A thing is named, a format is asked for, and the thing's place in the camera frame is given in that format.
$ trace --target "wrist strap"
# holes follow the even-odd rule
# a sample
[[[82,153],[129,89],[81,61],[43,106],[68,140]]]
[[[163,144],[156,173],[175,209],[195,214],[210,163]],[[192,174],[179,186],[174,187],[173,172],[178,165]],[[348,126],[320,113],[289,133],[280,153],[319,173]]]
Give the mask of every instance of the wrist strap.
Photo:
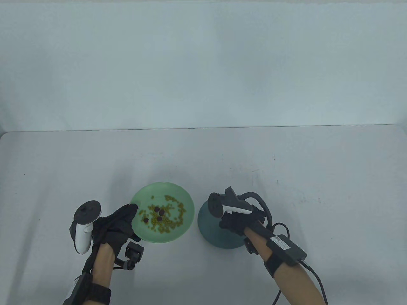
[[[267,271],[270,273],[271,277],[274,278],[274,273],[281,266],[283,263],[282,259],[279,258],[274,253],[270,256],[270,258],[264,262],[264,266],[266,267]]]
[[[98,251],[99,245],[94,243],[92,246],[92,252],[90,253],[88,259],[86,260],[85,265],[83,266],[82,273],[90,273],[95,263]]]
[[[88,300],[109,305],[112,291],[109,288],[98,284],[91,284],[89,288]]]

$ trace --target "white table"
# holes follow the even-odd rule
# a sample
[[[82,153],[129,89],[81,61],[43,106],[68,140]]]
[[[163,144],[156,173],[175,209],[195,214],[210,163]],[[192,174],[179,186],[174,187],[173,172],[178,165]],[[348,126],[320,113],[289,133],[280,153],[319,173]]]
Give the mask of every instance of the white table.
[[[230,185],[257,192],[331,304],[405,304],[407,137],[392,125],[8,133],[0,304],[61,304],[87,257],[68,233],[76,208],[99,200],[106,216],[156,181],[184,187],[196,214]],[[111,304],[266,305],[278,291],[260,257],[209,245],[196,219],[172,243],[142,245],[135,272],[114,272]]]

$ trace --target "green bowl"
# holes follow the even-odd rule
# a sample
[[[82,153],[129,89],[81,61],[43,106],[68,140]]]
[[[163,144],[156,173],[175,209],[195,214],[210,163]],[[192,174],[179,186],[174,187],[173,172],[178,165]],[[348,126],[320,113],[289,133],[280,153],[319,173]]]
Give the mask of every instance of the green bowl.
[[[138,205],[131,226],[147,242],[171,242],[181,237],[192,224],[194,202],[186,190],[170,182],[143,187],[130,203]]]

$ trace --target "white label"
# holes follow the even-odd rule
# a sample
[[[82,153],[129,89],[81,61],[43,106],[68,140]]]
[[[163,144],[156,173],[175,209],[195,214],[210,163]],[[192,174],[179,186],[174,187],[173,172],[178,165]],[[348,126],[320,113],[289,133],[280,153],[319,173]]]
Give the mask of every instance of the white label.
[[[72,292],[73,292],[74,289],[75,289],[75,286],[76,286],[78,280],[79,280],[79,277],[74,281],[74,284],[73,284],[73,286],[71,287],[71,289],[69,289],[68,294],[66,295],[65,300],[67,300],[67,299],[71,296]]]
[[[280,247],[281,249],[283,249],[283,250],[288,250],[288,249],[290,249],[290,246],[287,245],[285,242],[283,242],[283,241],[281,240],[281,238],[279,238],[278,236],[272,237],[271,240],[272,240],[273,242],[275,242],[275,243],[277,244],[277,246],[279,246],[279,247]]]

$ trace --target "velcro strap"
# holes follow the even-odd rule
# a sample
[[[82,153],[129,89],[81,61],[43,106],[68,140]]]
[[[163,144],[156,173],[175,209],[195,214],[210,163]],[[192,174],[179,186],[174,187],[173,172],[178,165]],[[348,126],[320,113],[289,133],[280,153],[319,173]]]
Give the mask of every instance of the velcro strap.
[[[112,291],[109,288],[92,283],[89,289],[88,300],[109,305],[111,294]]]
[[[266,267],[267,271],[270,273],[271,277],[274,278],[274,273],[281,266],[283,263],[282,259],[279,258],[277,255],[272,254],[270,258],[264,262],[264,266]]]

